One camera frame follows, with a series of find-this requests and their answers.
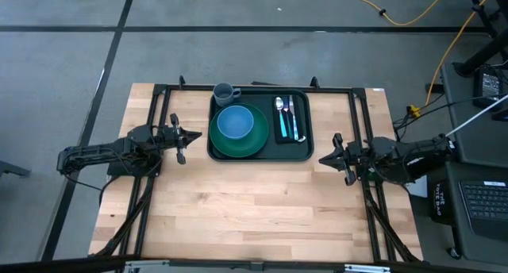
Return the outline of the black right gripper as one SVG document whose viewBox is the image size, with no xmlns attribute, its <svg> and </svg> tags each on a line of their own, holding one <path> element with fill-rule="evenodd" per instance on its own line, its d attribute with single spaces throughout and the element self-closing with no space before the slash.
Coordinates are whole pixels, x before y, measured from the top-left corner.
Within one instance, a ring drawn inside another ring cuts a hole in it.
<svg viewBox="0 0 508 273">
<path fill-rule="evenodd" d="M 351 186 L 365 176 L 368 169 L 367 156 L 355 141 L 347 143 L 347 146 L 344 147 L 343 137 L 340 133 L 335 134 L 335 147 L 333 152 L 318 161 L 325 166 L 344 171 L 346 174 L 345 184 Z"/>
</svg>

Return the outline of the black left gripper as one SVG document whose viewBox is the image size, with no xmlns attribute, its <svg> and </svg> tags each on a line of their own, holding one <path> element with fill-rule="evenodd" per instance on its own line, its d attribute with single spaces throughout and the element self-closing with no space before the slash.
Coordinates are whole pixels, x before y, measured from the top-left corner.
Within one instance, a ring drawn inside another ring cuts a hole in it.
<svg viewBox="0 0 508 273">
<path fill-rule="evenodd" d="M 186 163 L 186 158 L 183 154 L 183 149 L 188 147 L 194 140 L 187 139 L 185 146 L 183 142 L 183 129 L 179 126 L 179 119 L 175 113 L 170 114 L 171 127 L 168 125 L 160 126 L 158 128 L 158 133 L 156 136 L 156 145 L 159 149 L 159 152 L 175 148 L 176 149 L 176 157 L 177 162 L 179 164 L 184 165 Z M 195 131 L 186 131 L 187 138 L 199 138 L 202 135 L 201 132 Z"/>
</svg>

